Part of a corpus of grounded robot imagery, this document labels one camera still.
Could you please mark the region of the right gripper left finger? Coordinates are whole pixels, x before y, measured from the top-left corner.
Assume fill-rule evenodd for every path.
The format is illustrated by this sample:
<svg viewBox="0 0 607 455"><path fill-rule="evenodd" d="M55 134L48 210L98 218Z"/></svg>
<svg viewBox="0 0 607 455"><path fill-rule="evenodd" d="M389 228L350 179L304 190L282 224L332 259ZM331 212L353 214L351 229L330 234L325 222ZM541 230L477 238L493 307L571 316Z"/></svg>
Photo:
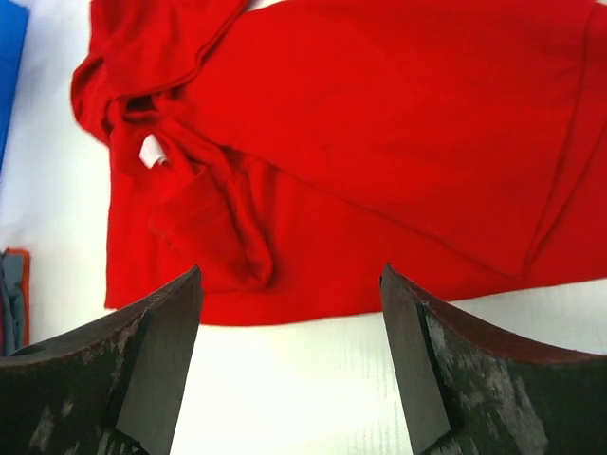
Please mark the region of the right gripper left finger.
<svg viewBox="0 0 607 455"><path fill-rule="evenodd" d="M4 454L168 454L201 315L193 268L1 360Z"/></svg>

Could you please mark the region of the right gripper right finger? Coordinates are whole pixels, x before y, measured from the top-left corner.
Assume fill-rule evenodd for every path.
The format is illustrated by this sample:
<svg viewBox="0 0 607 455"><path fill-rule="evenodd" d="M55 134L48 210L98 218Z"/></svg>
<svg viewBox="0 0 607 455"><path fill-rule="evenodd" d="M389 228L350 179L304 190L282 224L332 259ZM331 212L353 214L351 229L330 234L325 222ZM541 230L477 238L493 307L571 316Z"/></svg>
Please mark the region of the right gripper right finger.
<svg viewBox="0 0 607 455"><path fill-rule="evenodd" d="M522 337L386 266L382 311L415 454L602 454L606 358Z"/></svg>

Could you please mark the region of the red t shirt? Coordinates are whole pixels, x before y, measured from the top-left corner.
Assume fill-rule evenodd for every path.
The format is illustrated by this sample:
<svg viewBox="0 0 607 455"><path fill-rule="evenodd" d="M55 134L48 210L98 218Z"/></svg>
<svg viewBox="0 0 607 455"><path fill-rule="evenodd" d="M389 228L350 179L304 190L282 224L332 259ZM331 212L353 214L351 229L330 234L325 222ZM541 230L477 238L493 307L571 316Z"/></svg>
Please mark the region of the red t shirt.
<svg viewBox="0 0 607 455"><path fill-rule="evenodd" d="M94 1L76 120L109 150L105 304L202 273L207 324L606 275L597 1Z"/></svg>

